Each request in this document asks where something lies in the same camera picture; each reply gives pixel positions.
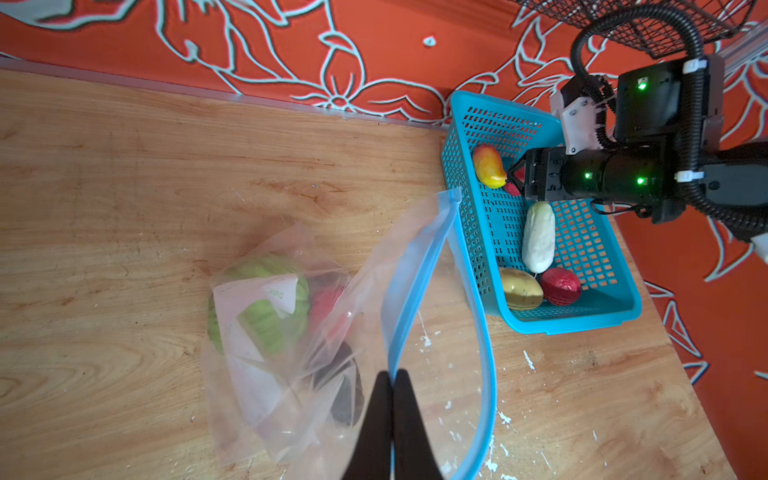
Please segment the yellow red peach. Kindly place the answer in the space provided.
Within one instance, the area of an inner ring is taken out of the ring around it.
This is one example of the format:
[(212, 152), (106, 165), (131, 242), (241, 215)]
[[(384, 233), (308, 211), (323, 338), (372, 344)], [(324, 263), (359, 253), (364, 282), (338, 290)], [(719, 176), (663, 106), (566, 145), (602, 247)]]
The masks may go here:
[(481, 184), (491, 189), (500, 189), (507, 184), (507, 173), (502, 158), (493, 146), (476, 146), (472, 152), (472, 163)]

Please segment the green cabbage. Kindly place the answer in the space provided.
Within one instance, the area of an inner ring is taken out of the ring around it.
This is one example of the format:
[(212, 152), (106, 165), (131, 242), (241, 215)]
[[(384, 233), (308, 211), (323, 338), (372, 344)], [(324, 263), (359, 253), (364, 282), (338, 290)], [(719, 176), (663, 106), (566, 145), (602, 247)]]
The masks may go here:
[(225, 280), (246, 280), (296, 274), (293, 287), (295, 309), (292, 314), (275, 310), (269, 300), (258, 300), (245, 309), (242, 316), (254, 342), (268, 356), (282, 353), (296, 343), (306, 332), (310, 308), (310, 291), (307, 279), (301, 275), (298, 265), (284, 256), (266, 254), (261, 257), (242, 259), (222, 272)]

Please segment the red fruit front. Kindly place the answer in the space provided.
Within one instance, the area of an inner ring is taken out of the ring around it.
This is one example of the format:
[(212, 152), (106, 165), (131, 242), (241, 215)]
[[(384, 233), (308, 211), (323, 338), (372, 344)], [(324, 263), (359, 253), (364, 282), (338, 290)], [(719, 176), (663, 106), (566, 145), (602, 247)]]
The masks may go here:
[(582, 287), (579, 277), (564, 268), (554, 267), (541, 274), (539, 284), (544, 299), (556, 306), (569, 306), (579, 300)]

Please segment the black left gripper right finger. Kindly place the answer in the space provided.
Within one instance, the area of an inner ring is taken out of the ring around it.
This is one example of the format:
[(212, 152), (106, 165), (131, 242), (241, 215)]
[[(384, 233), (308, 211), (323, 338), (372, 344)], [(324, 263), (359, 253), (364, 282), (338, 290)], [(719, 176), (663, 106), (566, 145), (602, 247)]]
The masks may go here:
[(410, 375), (400, 369), (393, 388), (394, 478), (442, 480)]

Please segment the yellow potato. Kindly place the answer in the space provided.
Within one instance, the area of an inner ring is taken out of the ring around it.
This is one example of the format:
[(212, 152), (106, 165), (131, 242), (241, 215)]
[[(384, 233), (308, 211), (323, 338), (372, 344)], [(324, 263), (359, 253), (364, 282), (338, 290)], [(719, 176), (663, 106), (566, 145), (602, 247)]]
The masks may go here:
[(505, 301), (510, 310), (533, 310), (543, 303), (543, 290), (530, 274), (514, 268), (502, 268), (500, 277)]

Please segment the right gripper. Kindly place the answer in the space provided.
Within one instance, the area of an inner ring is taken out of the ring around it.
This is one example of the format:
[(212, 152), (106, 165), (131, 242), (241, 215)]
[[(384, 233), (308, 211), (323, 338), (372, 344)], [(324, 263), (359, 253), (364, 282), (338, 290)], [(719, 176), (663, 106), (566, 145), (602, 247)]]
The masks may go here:
[(596, 213), (633, 212), (654, 224), (678, 219), (686, 203), (673, 186), (673, 165), (657, 146), (583, 150), (568, 155), (564, 146), (527, 150), (506, 160), (509, 169), (524, 167), (529, 201), (586, 200)]

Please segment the dark avocado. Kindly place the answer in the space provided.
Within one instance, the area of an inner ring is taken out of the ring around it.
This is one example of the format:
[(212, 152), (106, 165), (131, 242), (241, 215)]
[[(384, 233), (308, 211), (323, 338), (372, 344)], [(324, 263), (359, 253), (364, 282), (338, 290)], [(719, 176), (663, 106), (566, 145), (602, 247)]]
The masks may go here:
[(347, 342), (340, 344), (328, 365), (313, 374), (312, 387), (318, 391), (336, 379), (341, 380), (341, 385), (331, 406), (331, 416), (337, 426), (353, 427), (362, 416), (365, 396), (360, 370)]

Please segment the red fruit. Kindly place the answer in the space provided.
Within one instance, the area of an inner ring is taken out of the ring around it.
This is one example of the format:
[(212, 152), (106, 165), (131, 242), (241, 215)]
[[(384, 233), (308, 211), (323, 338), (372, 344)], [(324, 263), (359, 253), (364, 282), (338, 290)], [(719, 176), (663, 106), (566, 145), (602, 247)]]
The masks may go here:
[(539, 284), (544, 299), (556, 306), (569, 306), (579, 300), (582, 287), (579, 277), (564, 268), (554, 267), (541, 274)]
[(507, 171), (507, 179), (502, 189), (513, 197), (523, 196), (525, 193), (525, 174), (524, 167), (517, 168), (516, 170), (509, 169)]
[(323, 329), (328, 338), (340, 336), (341, 320), (338, 317), (329, 319), (329, 316), (345, 290), (345, 286), (326, 287), (317, 290), (312, 295), (309, 310), (311, 332), (318, 332)]

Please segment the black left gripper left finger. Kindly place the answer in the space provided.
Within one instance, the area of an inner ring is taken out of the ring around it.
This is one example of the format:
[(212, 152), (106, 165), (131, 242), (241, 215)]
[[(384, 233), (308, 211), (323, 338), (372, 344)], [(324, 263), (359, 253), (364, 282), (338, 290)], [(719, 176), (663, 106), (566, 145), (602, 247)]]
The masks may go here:
[(360, 433), (343, 480), (387, 480), (391, 475), (393, 389), (387, 371), (378, 373)]

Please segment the turquoise plastic basket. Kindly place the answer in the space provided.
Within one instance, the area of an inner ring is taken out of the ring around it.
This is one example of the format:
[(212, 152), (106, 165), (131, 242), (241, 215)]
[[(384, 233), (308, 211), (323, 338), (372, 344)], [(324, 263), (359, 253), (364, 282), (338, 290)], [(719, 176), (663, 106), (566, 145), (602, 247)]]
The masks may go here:
[(548, 302), (529, 311), (508, 308), (503, 268), (523, 269), (522, 246), (529, 201), (479, 182), (472, 153), (490, 145), (513, 165), (530, 148), (563, 142), (559, 120), (533, 107), (487, 95), (452, 95), (453, 121), (441, 161), (448, 188), (459, 188), (460, 218), (477, 288), (487, 314), (521, 334), (568, 334), (618, 326), (638, 318), (641, 295), (609, 219), (586, 200), (553, 203), (556, 220), (554, 264), (575, 273), (580, 298), (569, 306)]

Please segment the white radish with leaves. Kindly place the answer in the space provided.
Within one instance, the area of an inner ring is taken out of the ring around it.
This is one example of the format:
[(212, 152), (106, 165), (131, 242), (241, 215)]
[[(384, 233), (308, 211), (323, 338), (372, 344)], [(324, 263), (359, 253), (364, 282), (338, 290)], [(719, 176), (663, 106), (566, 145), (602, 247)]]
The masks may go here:
[(552, 207), (539, 201), (527, 211), (523, 231), (522, 261), (534, 274), (545, 272), (553, 263), (556, 239), (556, 220)]

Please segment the clear zip top bag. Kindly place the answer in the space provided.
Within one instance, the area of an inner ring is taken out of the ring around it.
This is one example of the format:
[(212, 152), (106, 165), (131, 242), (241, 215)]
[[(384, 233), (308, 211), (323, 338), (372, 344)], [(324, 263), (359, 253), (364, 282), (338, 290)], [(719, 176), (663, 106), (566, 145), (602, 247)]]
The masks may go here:
[[(254, 342), (243, 312), (258, 300), (292, 314), (297, 275), (211, 281), (208, 337), (201, 370), (208, 425), (220, 461), (234, 464), (258, 453), (284, 466), (288, 479), (342, 479), (357, 442), (379, 372), (392, 389), (405, 369), (415, 391), (443, 479), (475, 478), (493, 439), (497, 386), (486, 315), (462, 230), (460, 189), (433, 194), (394, 223), (361, 269), (350, 274), (293, 224), (239, 259), (266, 254), (295, 262), (312, 295), (346, 290), (329, 316), (339, 337), (323, 329), (268, 356)], [(342, 342), (353, 350), (365, 402), (353, 427), (339, 427), (331, 406), (341, 385), (320, 390), (312, 376)]]

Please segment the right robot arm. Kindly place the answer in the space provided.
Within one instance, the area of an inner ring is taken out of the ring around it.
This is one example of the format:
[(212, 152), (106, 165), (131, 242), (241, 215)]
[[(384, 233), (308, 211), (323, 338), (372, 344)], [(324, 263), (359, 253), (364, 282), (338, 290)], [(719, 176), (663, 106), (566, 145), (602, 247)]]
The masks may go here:
[[(713, 15), (685, 1), (583, 6), (570, 48), (574, 72), (555, 95), (564, 142), (530, 148), (505, 188), (531, 201), (610, 203), (655, 224), (693, 208), (749, 243), (767, 232), (767, 144), (720, 146), (725, 60), (706, 49)], [(594, 37), (629, 45), (651, 65), (616, 82), (593, 74), (583, 49)]]

